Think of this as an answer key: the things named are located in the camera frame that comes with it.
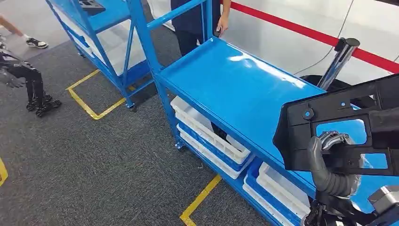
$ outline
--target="black cable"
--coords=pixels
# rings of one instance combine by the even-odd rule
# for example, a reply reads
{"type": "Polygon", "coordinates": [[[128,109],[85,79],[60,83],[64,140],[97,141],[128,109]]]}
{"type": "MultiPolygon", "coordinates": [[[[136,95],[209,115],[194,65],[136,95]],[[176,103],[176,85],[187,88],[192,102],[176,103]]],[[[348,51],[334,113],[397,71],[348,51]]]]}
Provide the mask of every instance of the black cable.
{"type": "Polygon", "coordinates": [[[399,55],[394,59],[394,60],[392,60],[392,62],[395,62],[395,61],[397,61],[397,59],[399,59],[399,55]]]}
{"type": "MultiPolygon", "coordinates": [[[[349,6],[348,12],[346,13],[345,19],[343,20],[343,23],[342,23],[341,29],[339,30],[339,33],[338,33],[338,35],[337,35],[337,38],[339,38],[339,36],[341,35],[341,32],[342,32],[342,30],[343,30],[343,27],[345,26],[346,19],[348,18],[349,12],[350,12],[350,10],[351,10],[351,8],[352,8],[352,5],[353,5],[353,2],[354,2],[354,1],[355,1],[355,0],[352,0],[351,5],[349,6]]],[[[327,54],[326,54],[321,60],[319,60],[318,62],[316,62],[316,63],[314,63],[314,64],[312,64],[312,65],[310,65],[309,67],[307,67],[307,68],[305,68],[305,69],[302,69],[302,70],[300,70],[300,71],[294,73],[294,75],[296,75],[296,74],[298,74],[298,73],[301,73],[301,72],[303,72],[303,71],[305,71],[305,70],[308,70],[309,68],[311,68],[311,67],[317,65],[318,63],[320,63],[321,61],[323,61],[324,59],[326,59],[326,57],[331,53],[331,51],[333,51],[333,49],[334,49],[334,46],[331,47],[331,49],[327,52],[327,54]]]]}
{"type": "Polygon", "coordinates": [[[399,55],[393,60],[393,62],[397,61],[399,59],[399,55]]]}

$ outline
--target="plastic storage bin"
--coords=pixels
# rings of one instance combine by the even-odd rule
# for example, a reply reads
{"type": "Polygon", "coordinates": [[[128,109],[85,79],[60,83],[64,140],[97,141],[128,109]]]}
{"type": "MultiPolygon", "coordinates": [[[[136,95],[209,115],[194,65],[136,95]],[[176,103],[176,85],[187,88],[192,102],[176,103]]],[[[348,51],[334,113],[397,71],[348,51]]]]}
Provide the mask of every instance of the plastic storage bin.
{"type": "Polygon", "coordinates": [[[259,168],[256,181],[300,219],[309,214],[308,195],[265,162],[259,168]]]}
{"type": "Polygon", "coordinates": [[[211,151],[225,163],[237,169],[249,159],[251,152],[248,149],[229,135],[226,139],[230,144],[221,139],[213,132],[211,122],[180,97],[175,97],[170,104],[176,112],[176,118],[214,146],[216,149],[211,151]]]}
{"type": "Polygon", "coordinates": [[[251,163],[245,183],[281,213],[290,225],[300,225],[301,219],[310,212],[307,195],[259,158],[251,163]]]}
{"type": "Polygon", "coordinates": [[[227,175],[229,175],[233,179],[237,179],[240,173],[250,164],[250,162],[254,159],[255,156],[251,155],[250,159],[243,165],[243,167],[236,171],[233,168],[231,168],[229,165],[227,165],[225,162],[220,160],[215,154],[213,154],[210,150],[208,150],[204,145],[199,143],[196,139],[194,139],[192,136],[190,136],[187,132],[185,132],[183,129],[180,128],[179,125],[177,125],[177,129],[180,131],[180,137],[184,139],[188,144],[190,144],[192,147],[194,147],[197,151],[199,151],[201,154],[203,154],[207,159],[209,159],[214,165],[219,167],[221,170],[223,170],[227,175]]]}
{"type": "Polygon", "coordinates": [[[251,186],[246,183],[247,176],[244,178],[244,184],[242,189],[248,193],[252,198],[254,198],[267,212],[273,215],[273,217],[279,221],[284,226],[293,226],[284,215],[282,215],[278,210],[276,210],[270,203],[268,203],[258,192],[256,192],[251,186]]]}

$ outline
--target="gray carpet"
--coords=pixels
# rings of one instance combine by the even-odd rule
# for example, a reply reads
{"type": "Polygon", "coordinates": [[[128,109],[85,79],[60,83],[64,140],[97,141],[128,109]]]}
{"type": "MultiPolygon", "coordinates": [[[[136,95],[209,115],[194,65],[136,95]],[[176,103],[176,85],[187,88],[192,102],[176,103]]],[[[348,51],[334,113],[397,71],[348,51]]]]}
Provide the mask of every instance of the gray carpet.
{"type": "MultiPolygon", "coordinates": [[[[174,34],[153,32],[160,61],[179,57],[174,34]],[[165,47],[163,43],[172,43],[165,47]]],[[[181,213],[215,176],[190,151],[177,151],[154,87],[94,121],[65,89],[94,67],[64,43],[30,59],[63,106],[43,119],[25,110],[26,90],[0,87],[0,187],[5,226],[183,225],[181,213]]],[[[76,88],[97,113],[121,98],[101,74],[76,88]]],[[[224,182],[193,213],[197,225],[266,225],[224,182]]]]}

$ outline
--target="red stripe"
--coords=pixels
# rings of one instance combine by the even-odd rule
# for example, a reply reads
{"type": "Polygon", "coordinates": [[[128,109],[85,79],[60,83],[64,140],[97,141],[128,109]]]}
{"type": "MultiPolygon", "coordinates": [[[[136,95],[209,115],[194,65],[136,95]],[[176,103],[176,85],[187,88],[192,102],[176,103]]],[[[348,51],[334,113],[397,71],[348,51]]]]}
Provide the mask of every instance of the red stripe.
{"type": "MultiPolygon", "coordinates": [[[[244,6],[241,4],[238,4],[236,2],[231,3],[231,8],[241,11],[243,13],[246,13],[248,15],[254,16],[256,18],[259,18],[261,20],[270,22],[272,24],[287,28],[289,30],[292,30],[296,33],[305,35],[309,38],[312,38],[314,40],[323,42],[327,45],[330,46],[335,46],[338,42],[338,39],[336,37],[333,37],[328,34],[324,34],[321,32],[318,32],[316,30],[310,29],[308,27],[304,27],[299,24],[292,23],[288,20],[281,19],[279,17],[264,13],[262,11],[259,11],[257,9],[244,6]]],[[[385,69],[389,72],[392,73],[399,73],[399,64],[395,63],[393,61],[387,60],[383,57],[377,56],[375,54],[369,53],[365,50],[362,50],[358,48],[354,53],[353,56],[356,57],[357,59],[363,60],[369,64],[372,64],[374,66],[380,67],[382,69],[385,69]]]]}

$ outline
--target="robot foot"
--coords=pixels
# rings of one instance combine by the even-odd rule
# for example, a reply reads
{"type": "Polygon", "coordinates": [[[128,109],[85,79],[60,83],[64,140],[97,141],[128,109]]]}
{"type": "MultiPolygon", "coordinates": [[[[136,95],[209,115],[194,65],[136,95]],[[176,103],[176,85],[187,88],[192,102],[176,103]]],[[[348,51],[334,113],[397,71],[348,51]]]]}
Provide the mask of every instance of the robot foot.
{"type": "Polygon", "coordinates": [[[36,110],[36,115],[41,118],[44,115],[46,115],[48,112],[50,112],[53,109],[58,108],[59,106],[61,106],[62,103],[59,100],[53,101],[53,102],[47,102],[45,103],[42,107],[39,107],[36,110]]]}
{"type": "MultiPolygon", "coordinates": [[[[50,96],[50,95],[45,95],[45,96],[43,97],[43,100],[44,100],[44,103],[49,103],[50,101],[53,100],[53,97],[50,96]]],[[[37,107],[38,107],[38,104],[37,104],[37,100],[36,100],[36,99],[34,99],[34,100],[31,101],[31,102],[28,102],[28,104],[26,105],[26,109],[27,109],[29,112],[32,112],[32,111],[36,110],[37,107]]]]}

